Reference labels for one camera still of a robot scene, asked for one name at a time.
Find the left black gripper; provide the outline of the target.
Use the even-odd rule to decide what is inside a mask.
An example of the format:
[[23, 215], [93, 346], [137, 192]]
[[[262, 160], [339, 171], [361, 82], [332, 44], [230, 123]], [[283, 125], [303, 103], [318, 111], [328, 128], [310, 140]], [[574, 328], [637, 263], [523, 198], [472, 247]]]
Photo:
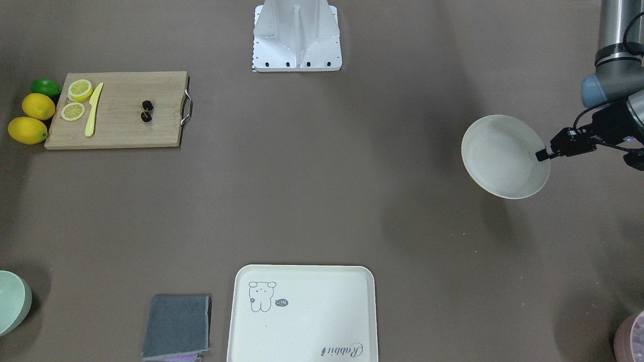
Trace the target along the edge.
[[559, 156], [576, 156], [595, 151], [597, 146], [605, 146], [623, 151], [626, 165], [642, 171], [642, 147], [619, 146], [633, 138], [642, 143], [642, 109], [630, 103], [612, 103], [593, 113], [590, 124], [578, 127], [579, 119], [591, 110], [584, 110], [577, 116], [572, 127], [559, 131], [550, 140], [550, 147], [535, 153], [536, 160], [545, 162]]

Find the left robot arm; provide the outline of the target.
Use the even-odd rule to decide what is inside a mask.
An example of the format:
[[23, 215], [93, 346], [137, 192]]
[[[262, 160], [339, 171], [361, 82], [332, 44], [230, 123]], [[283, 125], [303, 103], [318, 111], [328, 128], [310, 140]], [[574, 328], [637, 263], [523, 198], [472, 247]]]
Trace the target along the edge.
[[581, 86], [584, 110], [536, 152], [538, 162], [605, 146], [622, 151], [626, 165], [642, 171], [642, 147], [623, 146], [643, 138], [642, 52], [642, 1], [602, 1], [595, 71]]

